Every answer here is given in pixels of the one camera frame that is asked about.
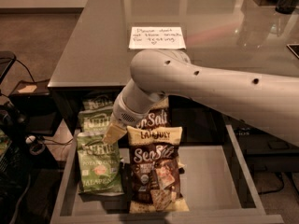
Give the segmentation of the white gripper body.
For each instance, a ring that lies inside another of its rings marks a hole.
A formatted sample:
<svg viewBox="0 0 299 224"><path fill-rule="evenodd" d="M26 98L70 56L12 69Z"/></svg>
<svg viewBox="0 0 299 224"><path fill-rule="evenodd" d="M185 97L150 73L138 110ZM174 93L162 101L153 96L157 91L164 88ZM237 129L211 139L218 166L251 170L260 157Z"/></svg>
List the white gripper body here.
<svg viewBox="0 0 299 224"><path fill-rule="evenodd" d="M136 126L143 117L143 114L132 111L125 104L121 93L117 96L113 105L113 112L111 116L111 121L113 123L118 124L122 128L125 128L126 126Z"/></svg>

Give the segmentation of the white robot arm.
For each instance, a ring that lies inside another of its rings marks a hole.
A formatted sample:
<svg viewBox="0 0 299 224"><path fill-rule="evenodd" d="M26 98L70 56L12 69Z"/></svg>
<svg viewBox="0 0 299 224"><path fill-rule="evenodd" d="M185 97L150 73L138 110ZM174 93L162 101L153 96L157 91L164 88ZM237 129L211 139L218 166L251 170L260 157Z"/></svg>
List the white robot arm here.
<svg viewBox="0 0 299 224"><path fill-rule="evenodd" d="M299 79L191 64L179 50L144 49L131 61L104 140L112 144L168 95L182 96L299 145Z"/></svg>

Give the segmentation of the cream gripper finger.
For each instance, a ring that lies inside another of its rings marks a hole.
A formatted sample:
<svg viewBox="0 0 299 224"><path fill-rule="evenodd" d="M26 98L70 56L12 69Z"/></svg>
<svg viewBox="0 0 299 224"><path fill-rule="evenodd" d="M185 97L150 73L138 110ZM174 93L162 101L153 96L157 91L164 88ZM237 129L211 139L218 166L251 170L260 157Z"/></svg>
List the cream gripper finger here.
<svg viewBox="0 0 299 224"><path fill-rule="evenodd" d="M127 129L125 126L120 125L119 123L111 122L107 126L103 142L106 144L115 144L121 138L127 134Z"/></svg>

